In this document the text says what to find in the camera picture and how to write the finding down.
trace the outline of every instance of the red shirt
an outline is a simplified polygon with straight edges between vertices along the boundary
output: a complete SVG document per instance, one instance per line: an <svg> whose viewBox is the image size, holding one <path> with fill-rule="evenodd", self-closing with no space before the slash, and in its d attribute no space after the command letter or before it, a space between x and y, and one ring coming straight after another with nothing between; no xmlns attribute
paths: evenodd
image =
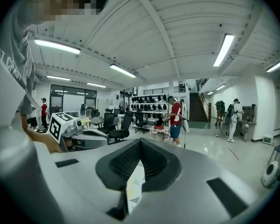
<svg viewBox="0 0 280 224"><path fill-rule="evenodd" d="M182 105L179 102L175 102L172 106L172 113L177 114L176 116L170 117L170 124L171 125L181 125L182 124Z"/></svg>
<svg viewBox="0 0 280 224"><path fill-rule="evenodd" d="M42 105L42 116L46 116L46 109L47 109L47 104Z"/></svg>

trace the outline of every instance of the man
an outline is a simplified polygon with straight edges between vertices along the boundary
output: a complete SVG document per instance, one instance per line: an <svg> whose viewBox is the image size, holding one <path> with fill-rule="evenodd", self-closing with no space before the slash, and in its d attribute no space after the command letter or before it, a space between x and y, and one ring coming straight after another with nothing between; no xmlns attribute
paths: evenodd
<svg viewBox="0 0 280 224"><path fill-rule="evenodd" d="M182 105L176 102L173 96L168 97L168 102L172 105L172 112L167 115L167 117L170 117L170 135L173 142L178 147L182 147L178 138L182 125Z"/></svg>
<svg viewBox="0 0 280 224"><path fill-rule="evenodd" d="M43 127L48 130L48 125L47 125L47 99L46 98L42 98L42 125Z"/></svg>
<svg viewBox="0 0 280 224"><path fill-rule="evenodd" d="M84 0L18 0L11 8L0 27L0 60L26 93L32 93L35 64L28 44L28 28L43 21L54 21L57 16L83 8ZM26 134L33 140L44 143L49 152L61 152L49 133L38 133L28 128L27 115L32 112L31 103L25 96L15 114L14 123L21 120Z"/></svg>
<svg viewBox="0 0 280 224"><path fill-rule="evenodd" d="M222 105L222 101L217 101L216 102L216 108L217 108L217 120L215 125L218 125L218 121L219 121L219 125L221 124L221 119L223 119L223 114L221 113L221 105Z"/></svg>
<svg viewBox="0 0 280 224"><path fill-rule="evenodd" d="M229 138L228 142L234 143L233 135L235 133L235 130L237 128L237 123L238 123L238 118L240 117L241 114L244 112L239 109L239 100L234 99L233 103L229 105L227 109L227 116L226 116L226 121L229 123Z"/></svg>

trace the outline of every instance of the ceiling light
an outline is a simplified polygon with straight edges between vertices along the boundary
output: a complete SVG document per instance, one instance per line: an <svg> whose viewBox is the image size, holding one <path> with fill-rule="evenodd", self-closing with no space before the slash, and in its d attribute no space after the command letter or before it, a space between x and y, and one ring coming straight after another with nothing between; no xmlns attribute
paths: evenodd
<svg viewBox="0 0 280 224"><path fill-rule="evenodd" d="M219 88L217 88L217 89L216 89L216 91L218 91L218 90L222 89L224 86L225 86L224 84L223 84L223 85L221 85Z"/></svg>
<svg viewBox="0 0 280 224"><path fill-rule="evenodd" d="M39 46L51 47L51 48L55 48L55 49L59 49L59 50L64 50L64 51L68 51L68 52L71 52L71 53L74 53L77 55L79 55L81 52L80 49L65 46L65 45L62 45L62 44L56 43L56 42L49 42L49 41L34 39L34 43Z"/></svg>
<svg viewBox="0 0 280 224"><path fill-rule="evenodd" d="M233 39L234 39L234 35L225 35L223 45L221 47L219 55L216 58L214 66L219 66L221 64L226 53L228 52L228 49L230 48L230 46L232 44Z"/></svg>
<svg viewBox="0 0 280 224"><path fill-rule="evenodd" d="M102 88L106 88L106 86L100 85L100 84L92 84L92 83L87 83L87 84L88 85L94 85L94 86L102 87Z"/></svg>
<svg viewBox="0 0 280 224"><path fill-rule="evenodd" d="M59 80L67 80L67 81L70 81L70 79L68 79L68 78L63 78L63 77L47 76L47 78L53 78L53 79L59 79Z"/></svg>
<svg viewBox="0 0 280 224"><path fill-rule="evenodd" d="M112 69L114 69L114 70L117 70L117 71L119 71L119 72L121 72L121 73L123 73L123 74L129 76L129 77L132 77L132 78L135 78L135 77L136 77L134 74L132 74L132 73L130 73L130 72L128 72L128 71L126 71L126 70L124 70L124 69L118 67L117 65L112 64L110 67L111 67Z"/></svg>
<svg viewBox="0 0 280 224"><path fill-rule="evenodd" d="M272 72L278 68L280 68L280 62L278 64L274 65L272 68L268 69L267 72Z"/></svg>

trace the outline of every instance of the gray t-shirt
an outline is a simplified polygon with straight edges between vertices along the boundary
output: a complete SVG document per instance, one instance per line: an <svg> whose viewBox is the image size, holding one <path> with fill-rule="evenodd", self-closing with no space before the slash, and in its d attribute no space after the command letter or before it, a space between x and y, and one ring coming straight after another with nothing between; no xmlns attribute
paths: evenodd
<svg viewBox="0 0 280 224"><path fill-rule="evenodd" d="M0 26L0 59L21 87L31 94L35 64L28 44L28 27L32 24L32 16L25 4L25 0L15 4ZM26 96L18 111L21 114L32 112L31 103Z"/></svg>

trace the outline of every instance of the stair railing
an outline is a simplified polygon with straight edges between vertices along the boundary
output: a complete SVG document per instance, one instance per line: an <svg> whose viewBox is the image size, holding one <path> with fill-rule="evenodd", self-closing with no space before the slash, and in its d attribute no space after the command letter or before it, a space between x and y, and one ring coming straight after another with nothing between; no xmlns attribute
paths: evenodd
<svg viewBox="0 0 280 224"><path fill-rule="evenodd" d="M203 93L201 93L199 95L200 97L200 100L201 100L201 103L202 103L202 106L204 108L204 111L205 111L205 115L206 117L208 117L208 121L210 122L211 120L211 103L208 103L205 99L205 96Z"/></svg>

